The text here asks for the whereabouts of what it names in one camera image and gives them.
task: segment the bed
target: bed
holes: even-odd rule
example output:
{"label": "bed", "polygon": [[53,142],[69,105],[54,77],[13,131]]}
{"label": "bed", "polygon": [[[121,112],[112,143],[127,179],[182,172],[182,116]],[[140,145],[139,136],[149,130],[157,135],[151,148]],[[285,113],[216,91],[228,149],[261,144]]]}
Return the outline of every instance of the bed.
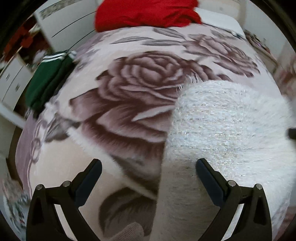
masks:
{"label": "bed", "polygon": [[[234,82],[281,98],[238,22],[196,11],[206,24],[97,33],[77,49],[78,64],[58,95],[38,120],[30,116],[26,122],[16,166],[31,196],[40,183],[59,186],[93,158],[102,161],[102,176],[80,208],[101,240],[133,221],[149,239],[170,117],[186,76]],[[288,205],[273,210],[280,212],[274,236]],[[67,235],[75,239],[57,210]]]}

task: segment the red fabric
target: red fabric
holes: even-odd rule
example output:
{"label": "red fabric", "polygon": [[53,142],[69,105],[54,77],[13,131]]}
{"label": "red fabric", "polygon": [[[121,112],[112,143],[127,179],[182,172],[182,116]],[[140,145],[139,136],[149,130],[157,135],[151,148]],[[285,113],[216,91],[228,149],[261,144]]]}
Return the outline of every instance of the red fabric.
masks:
{"label": "red fabric", "polygon": [[98,7],[95,27],[98,32],[123,27],[184,27],[201,24],[193,9],[197,0],[104,0]]}

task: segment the silver bolt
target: silver bolt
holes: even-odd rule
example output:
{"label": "silver bolt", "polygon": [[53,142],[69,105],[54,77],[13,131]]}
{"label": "silver bolt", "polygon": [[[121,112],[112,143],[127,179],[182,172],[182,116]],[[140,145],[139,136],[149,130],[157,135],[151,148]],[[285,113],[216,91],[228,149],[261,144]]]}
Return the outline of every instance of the silver bolt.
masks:
{"label": "silver bolt", "polygon": [[261,184],[256,184],[256,187],[261,190],[263,188],[263,186]]}
{"label": "silver bolt", "polygon": [[229,186],[234,187],[236,185],[235,181],[230,180],[228,181]]}
{"label": "silver bolt", "polygon": [[63,187],[68,187],[68,186],[70,186],[70,184],[71,184],[70,181],[64,181],[62,185],[63,185]]}
{"label": "silver bolt", "polygon": [[42,184],[39,184],[36,186],[36,190],[41,190],[43,188],[43,185]]}

